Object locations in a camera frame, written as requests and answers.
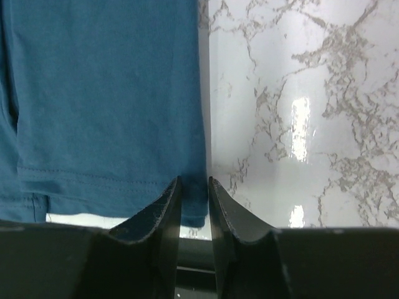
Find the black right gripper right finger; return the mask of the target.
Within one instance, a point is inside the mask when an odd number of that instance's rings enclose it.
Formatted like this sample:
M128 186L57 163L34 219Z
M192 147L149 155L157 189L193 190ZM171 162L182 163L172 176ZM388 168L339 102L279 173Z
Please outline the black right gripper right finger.
M219 298L398 297L397 229L278 229L208 187Z

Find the blue t shirt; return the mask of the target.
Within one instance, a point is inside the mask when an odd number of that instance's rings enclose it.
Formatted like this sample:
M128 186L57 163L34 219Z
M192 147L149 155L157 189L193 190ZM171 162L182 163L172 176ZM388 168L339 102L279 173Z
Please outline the blue t shirt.
M1 2L1 218L208 213L196 1Z

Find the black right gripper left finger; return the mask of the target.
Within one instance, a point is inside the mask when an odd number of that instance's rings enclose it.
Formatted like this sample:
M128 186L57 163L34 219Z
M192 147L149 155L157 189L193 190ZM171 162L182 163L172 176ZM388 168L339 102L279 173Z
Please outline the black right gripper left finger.
M173 298L181 178L109 229L1 222L2 298Z

